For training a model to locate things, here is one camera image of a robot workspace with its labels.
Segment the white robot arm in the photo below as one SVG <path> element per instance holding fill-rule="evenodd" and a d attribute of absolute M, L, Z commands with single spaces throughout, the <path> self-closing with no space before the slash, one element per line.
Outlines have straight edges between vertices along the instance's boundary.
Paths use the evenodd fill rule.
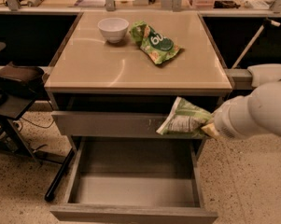
<path fill-rule="evenodd" d="M 281 137 L 281 80 L 227 100 L 202 130 L 215 139 L 244 140 L 267 133 Z"/>

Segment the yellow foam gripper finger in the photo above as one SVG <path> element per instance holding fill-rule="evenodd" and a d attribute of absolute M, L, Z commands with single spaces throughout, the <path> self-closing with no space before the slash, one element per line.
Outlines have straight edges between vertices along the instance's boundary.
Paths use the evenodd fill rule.
<path fill-rule="evenodd" d="M 217 131 L 214 123 L 206 124 L 202 127 L 202 130 L 210 137 L 218 139 L 220 138 L 220 134 Z"/>

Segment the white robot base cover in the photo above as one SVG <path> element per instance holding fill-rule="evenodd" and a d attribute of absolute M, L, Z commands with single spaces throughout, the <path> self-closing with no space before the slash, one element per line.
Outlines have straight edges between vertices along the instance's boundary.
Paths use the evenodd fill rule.
<path fill-rule="evenodd" d="M 269 82 L 276 82 L 281 80 L 281 64 L 280 63 L 266 63 L 249 66 L 247 71 L 252 76 L 251 86 L 257 88 L 260 85 Z"/>

